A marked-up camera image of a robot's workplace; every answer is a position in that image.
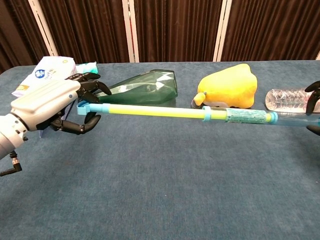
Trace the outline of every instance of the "bottle label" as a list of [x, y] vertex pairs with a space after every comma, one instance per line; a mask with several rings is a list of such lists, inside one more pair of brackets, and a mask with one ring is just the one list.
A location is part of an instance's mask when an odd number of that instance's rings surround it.
[[229, 123], [248, 123], [248, 124], [265, 124], [266, 111], [264, 110], [251, 110], [240, 108], [227, 108], [226, 109], [226, 122]]

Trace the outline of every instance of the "yellow tube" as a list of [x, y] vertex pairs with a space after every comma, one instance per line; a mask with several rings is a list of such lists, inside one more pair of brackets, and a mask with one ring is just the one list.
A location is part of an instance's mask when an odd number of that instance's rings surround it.
[[[160, 107], [160, 106], [140, 106], [140, 105], [123, 105], [123, 104], [108, 104], [108, 112], [110, 114], [123, 115], [142, 115], [142, 116], [157, 116], [157, 117], [175, 117], [175, 118], [193, 118], [204, 119], [206, 116], [205, 109], [192, 108], [175, 108], [175, 107]], [[211, 109], [210, 119], [226, 120], [228, 112], [225, 108]], [[265, 114], [265, 121], [270, 123], [272, 116], [270, 113]]]
[[205, 111], [202, 109], [174, 108], [174, 107], [154, 107], [154, 106], [137, 106], [110, 104], [110, 114], [129, 114], [144, 115], [157, 117], [176, 117], [176, 118], [194, 118], [203, 119]]

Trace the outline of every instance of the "green packet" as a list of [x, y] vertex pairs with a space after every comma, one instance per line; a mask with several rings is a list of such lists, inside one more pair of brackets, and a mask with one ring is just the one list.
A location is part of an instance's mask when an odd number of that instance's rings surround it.
[[178, 96], [175, 72], [153, 69], [109, 87], [112, 95], [97, 92], [101, 103], [153, 105], [163, 104]]

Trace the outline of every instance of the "robotic hand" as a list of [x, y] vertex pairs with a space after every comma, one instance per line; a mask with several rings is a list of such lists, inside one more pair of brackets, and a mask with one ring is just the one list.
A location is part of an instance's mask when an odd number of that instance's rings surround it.
[[0, 172], [0, 177], [22, 170], [15, 149], [28, 140], [27, 132], [48, 127], [76, 135], [91, 131], [101, 118], [95, 112], [88, 113], [82, 125], [62, 120], [62, 116], [66, 107], [77, 99], [98, 103], [93, 94], [96, 90], [112, 94], [99, 78], [100, 75], [92, 72], [77, 73], [67, 79], [50, 81], [12, 101], [11, 112], [0, 116], [0, 160], [9, 154], [13, 168]]
[[[307, 93], [313, 92], [311, 94], [311, 96], [309, 97], [308, 102], [306, 104], [306, 114], [311, 115], [315, 109], [317, 101], [320, 99], [320, 81], [316, 81], [316, 82], [312, 83], [310, 86], [308, 86], [305, 89], [305, 92], [307, 92]], [[311, 132], [313, 132], [314, 134], [317, 134], [320, 136], [320, 127], [319, 126], [308, 125], [306, 128], [308, 130], [310, 130]]]

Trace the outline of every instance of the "yellow toy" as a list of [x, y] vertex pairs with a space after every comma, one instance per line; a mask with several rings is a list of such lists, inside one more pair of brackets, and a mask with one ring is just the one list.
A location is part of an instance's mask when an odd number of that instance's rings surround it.
[[246, 63], [226, 68], [204, 77], [191, 107], [203, 105], [220, 108], [251, 108], [255, 102], [258, 81]]

